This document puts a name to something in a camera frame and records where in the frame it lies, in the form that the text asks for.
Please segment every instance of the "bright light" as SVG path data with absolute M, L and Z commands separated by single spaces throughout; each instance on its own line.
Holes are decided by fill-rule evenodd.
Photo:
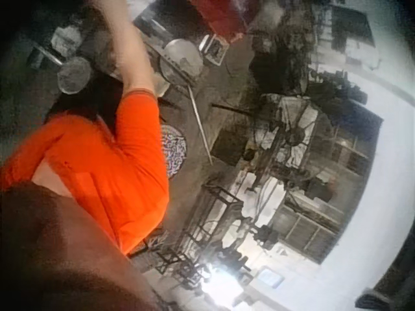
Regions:
M 208 282 L 202 283 L 202 290 L 219 306 L 232 308 L 236 297 L 244 290 L 238 281 L 224 270 L 213 270 Z

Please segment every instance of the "patterned plate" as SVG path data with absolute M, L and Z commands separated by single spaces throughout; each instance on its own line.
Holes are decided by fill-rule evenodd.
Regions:
M 170 125 L 161 125 L 161 142 L 166 158 L 167 175 L 172 178 L 181 169 L 187 154 L 187 143 L 183 134 Z

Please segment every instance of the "orange shirt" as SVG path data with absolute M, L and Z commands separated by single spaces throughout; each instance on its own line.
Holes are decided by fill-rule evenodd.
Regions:
M 42 160 L 124 254 L 160 222 L 169 200 L 157 100 L 127 94 L 115 139 L 105 125 L 76 115 L 53 118 L 1 169 L 1 188 L 30 181 Z

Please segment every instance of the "metal pole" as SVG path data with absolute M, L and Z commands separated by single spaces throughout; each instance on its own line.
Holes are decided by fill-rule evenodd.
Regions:
M 188 90 L 189 90 L 189 95 L 190 95 L 190 99 L 191 99 L 191 102 L 192 102 L 193 111 L 194 111 L 195 116 L 196 116 L 197 124 L 199 125 L 199 130 L 200 130 L 200 133 L 202 134 L 203 144 L 204 144 L 204 146 L 205 146 L 205 150 L 206 150 L 207 156 L 209 157 L 209 162 L 210 162 L 210 165 L 213 165 L 213 162 L 212 162 L 212 157 L 211 157 L 211 155 L 210 155 L 210 150 L 209 150 L 208 141 L 206 140 L 205 131 L 203 130 L 203 126 L 202 126 L 202 121 L 200 121 L 200 115 L 199 115 L 199 112 L 197 111 L 197 106 L 196 106 L 196 102 L 195 102 L 195 97 L 193 96 L 193 92 L 192 92 L 192 89 L 191 89 L 190 85 L 187 85 L 187 88 L 188 88 Z

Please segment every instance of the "floor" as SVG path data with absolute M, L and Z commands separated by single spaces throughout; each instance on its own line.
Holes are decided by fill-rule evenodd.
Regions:
M 206 66 L 202 78 L 194 88 L 210 147 L 220 129 L 233 116 L 232 112 L 212 108 L 211 104 L 239 105 L 248 81 L 248 66 L 253 57 L 250 47 L 248 38 L 235 42 L 220 67 Z M 29 55 L 30 46 L 24 39 L 17 40 L 14 49 L 21 52 L 16 54 L 16 51 L 10 51 L 9 59 L 5 67 L 2 67 L 3 73 L 8 73 L 2 75 L 2 85 L 9 84 L 13 91 L 1 99 L 1 162 L 29 133 L 42 125 L 45 114 L 60 96 L 56 83 L 58 68 L 49 63 L 38 71 L 29 69 L 25 59 Z M 202 184 L 211 180 L 216 184 L 230 185 L 237 176 L 238 168 L 215 158 L 213 165 L 209 164 L 186 92 L 172 87 L 165 98 L 175 103 L 179 109 L 161 107 L 161 116 L 167 124 L 179 129 L 187 140 L 187 159 L 181 171 L 171 179 L 170 203 L 163 221 L 163 227 L 169 231 L 170 239 L 174 241 Z

